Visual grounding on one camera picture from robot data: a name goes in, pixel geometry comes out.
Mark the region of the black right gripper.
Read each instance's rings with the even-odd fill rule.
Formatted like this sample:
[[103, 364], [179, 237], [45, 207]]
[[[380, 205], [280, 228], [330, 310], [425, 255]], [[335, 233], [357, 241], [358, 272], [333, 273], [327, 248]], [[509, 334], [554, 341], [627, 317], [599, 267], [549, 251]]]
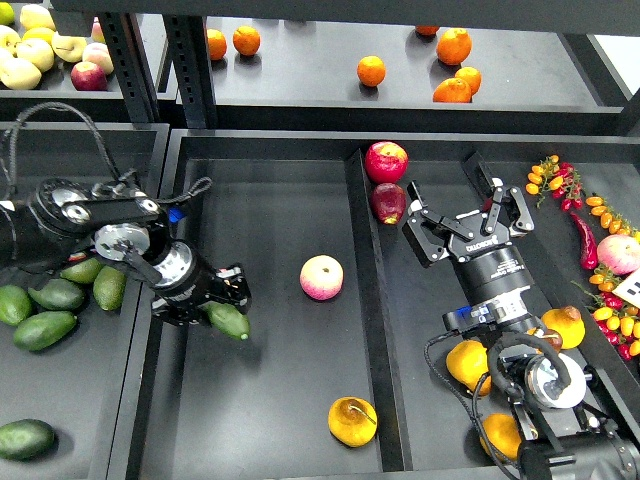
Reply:
[[[454, 235], [456, 222], [430, 209], [417, 182], [407, 186], [409, 205], [402, 226], [419, 263], [428, 268], [450, 256], [453, 269], [470, 305], [489, 301], [498, 295], [529, 289], [534, 281], [510, 236], [521, 237], [534, 230], [534, 221], [522, 190], [507, 186], [489, 168], [476, 168], [477, 191], [484, 200], [485, 219], [461, 219], [467, 234]], [[500, 219], [507, 219], [504, 226]], [[447, 248], [444, 242], [449, 238]]]

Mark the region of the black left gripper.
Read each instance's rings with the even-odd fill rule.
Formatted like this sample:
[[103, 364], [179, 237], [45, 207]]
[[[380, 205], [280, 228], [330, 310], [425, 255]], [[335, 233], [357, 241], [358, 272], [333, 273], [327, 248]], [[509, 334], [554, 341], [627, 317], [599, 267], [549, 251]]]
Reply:
[[153, 286], [152, 316], [175, 326], [209, 323], [202, 312], [208, 302], [228, 304], [241, 314], [251, 306], [251, 292], [241, 264], [214, 269], [197, 264], [167, 286]]

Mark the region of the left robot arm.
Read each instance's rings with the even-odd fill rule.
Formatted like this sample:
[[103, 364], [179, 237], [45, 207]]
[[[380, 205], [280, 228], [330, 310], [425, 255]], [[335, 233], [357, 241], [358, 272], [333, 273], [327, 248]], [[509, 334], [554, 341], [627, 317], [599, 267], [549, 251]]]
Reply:
[[74, 254], [95, 253], [155, 294], [152, 312], [176, 326], [208, 324], [204, 307], [228, 304], [248, 312], [243, 268], [214, 269], [170, 229], [169, 200], [134, 186], [47, 179], [24, 200], [1, 203], [1, 264], [57, 268]]

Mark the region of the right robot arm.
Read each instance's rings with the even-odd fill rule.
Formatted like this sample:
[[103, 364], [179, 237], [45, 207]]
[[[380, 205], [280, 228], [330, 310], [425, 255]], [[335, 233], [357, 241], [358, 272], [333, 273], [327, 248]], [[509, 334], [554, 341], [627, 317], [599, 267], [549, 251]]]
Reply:
[[[444, 314], [444, 333], [426, 345], [460, 336], [485, 348], [488, 370], [463, 406], [490, 458], [509, 479], [638, 478], [639, 441], [621, 437], [615, 420], [585, 400], [591, 388], [604, 386], [604, 376], [560, 353], [523, 300], [534, 280], [513, 240], [534, 222], [522, 191], [481, 164], [468, 161], [464, 171], [485, 200], [481, 209], [440, 215], [412, 182], [402, 231], [423, 267], [452, 263], [467, 300]], [[490, 439], [480, 417], [486, 380], [509, 403], [521, 438], [514, 459]]]

